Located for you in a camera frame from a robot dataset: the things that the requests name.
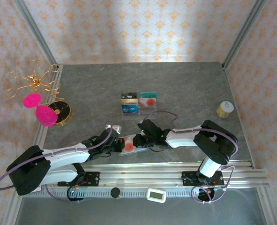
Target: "black bracket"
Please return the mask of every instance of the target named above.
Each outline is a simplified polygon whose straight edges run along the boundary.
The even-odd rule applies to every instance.
[[[85,184],[81,184],[81,187],[97,187],[99,186],[100,181],[100,172],[85,172],[85,176],[83,178],[83,181],[86,181],[88,179],[88,182]],[[59,187],[70,187],[74,186],[75,184],[73,182],[58,182],[57,184]]]
[[[207,183],[200,181],[197,176],[197,171],[184,171],[182,172],[183,186],[224,186],[224,178],[221,171],[216,171],[211,178],[207,178]]]

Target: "gray floor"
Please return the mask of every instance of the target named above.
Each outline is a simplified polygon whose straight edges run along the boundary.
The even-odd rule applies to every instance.
[[[71,105],[72,117],[64,126],[48,129],[45,149],[67,147],[100,135],[106,121],[122,125],[122,135],[138,133],[138,120],[122,120],[120,94],[125,91],[157,91],[157,109],[179,115],[174,128],[190,128],[212,120],[238,137],[238,153],[231,159],[250,160],[250,153],[236,110],[226,119],[216,114],[222,101],[233,98],[219,62],[132,63],[64,66],[60,96]],[[158,114],[155,124],[169,128],[173,119]],[[160,153],[145,151],[128,156],[113,154],[90,164],[195,162],[204,159],[197,147],[181,147]]]
[[[190,198],[165,203],[90,198],[70,205],[24,197],[16,225],[264,225],[263,218],[256,189],[228,189],[222,199],[205,205]]]

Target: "patterned wallpaper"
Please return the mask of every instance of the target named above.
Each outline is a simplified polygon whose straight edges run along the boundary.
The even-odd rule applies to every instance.
[[[223,61],[255,0],[26,0],[56,61]]]
[[[227,70],[255,163],[277,199],[277,0],[268,0]]]
[[[33,144],[37,126],[34,112],[22,105],[27,90],[12,99],[5,97],[8,88],[26,85],[24,80],[10,82],[7,76],[14,69],[30,75],[33,71],[29,62],[37,58],[41,60],[38,72],[46,71],[49,63],[15,4],[12,0],[0,0],[0,176]],[[8,184],[9,179],[0,186]],[[0,223],[12,192],[0,191]]]

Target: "display screen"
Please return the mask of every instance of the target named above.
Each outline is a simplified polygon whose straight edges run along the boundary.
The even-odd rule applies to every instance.
[[[157,199],[162,199],[163,194],[157,193],[157,192],[150,192],[150,197],[151,198],[157,198]]]

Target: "pink sponge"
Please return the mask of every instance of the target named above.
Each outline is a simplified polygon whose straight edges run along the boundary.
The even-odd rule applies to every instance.
[[[23,104],[27,108],[33,108],[36,106],[35,115],[38,121],[46,127],[52,126],[56,123],[58,116],[50,107],[39,105],[41,99],[42,97],[40,94],[31,93],[24,98]]]

